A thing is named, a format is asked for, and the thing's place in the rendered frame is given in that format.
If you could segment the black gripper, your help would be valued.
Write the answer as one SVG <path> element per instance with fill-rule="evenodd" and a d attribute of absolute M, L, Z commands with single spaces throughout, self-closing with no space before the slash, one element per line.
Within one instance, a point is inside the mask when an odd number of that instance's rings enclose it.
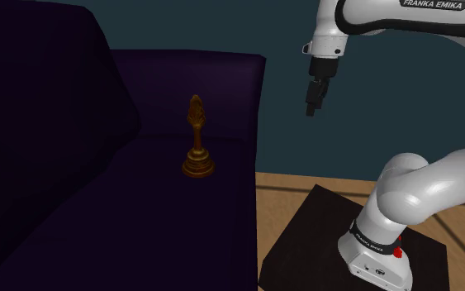
<path fill-rule="evenodd" d="M 306 94 L 306 115 L 313 117 L 316 109 L 321 109 L 323 99 L 325 98 L 330 80 L 337 73 L 339 60 L 312 57 L 309 67 L 309 75 L 315 79 L 311 80 L 308 85 Z"/>

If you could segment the golden figure on round base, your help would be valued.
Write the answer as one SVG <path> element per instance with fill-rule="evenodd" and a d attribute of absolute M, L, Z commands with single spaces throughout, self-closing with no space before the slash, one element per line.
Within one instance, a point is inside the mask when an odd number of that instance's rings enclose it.
<path fill-rule="evenodd" d="M 182 171 L 191 178 L 205 178 L 214 173 L 216 165 L 208 150 L 202 146 L 202 128 L 206 123 L 206 116 L 198 95 L 193 95 L 190 100 L 187 121 L 192 126 L 193 147 L 187 153 Z"/>

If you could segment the dark robot stand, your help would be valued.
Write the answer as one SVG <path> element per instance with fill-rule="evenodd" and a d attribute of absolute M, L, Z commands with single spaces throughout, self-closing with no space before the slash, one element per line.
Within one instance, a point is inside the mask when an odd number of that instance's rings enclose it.
<path fill-rule="evenodd" d="M 352 274 L 338 239 L 362 206 L 316 185 L 266 255 L 259 287 L 264 291 L 384 291 Z M 446 246 L 406 228 L 403 251 L 413 274 L 411 291 L 453 291 Z"/>

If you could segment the dark purple sofa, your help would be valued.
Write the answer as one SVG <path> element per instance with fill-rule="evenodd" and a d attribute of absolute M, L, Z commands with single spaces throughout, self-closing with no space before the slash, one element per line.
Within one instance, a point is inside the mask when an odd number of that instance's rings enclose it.
<path fill-rule="evenodd" d="M 85 7 L 0 0 L 0 291 L 258 291 L 265 63 L 113 50 Z"/>

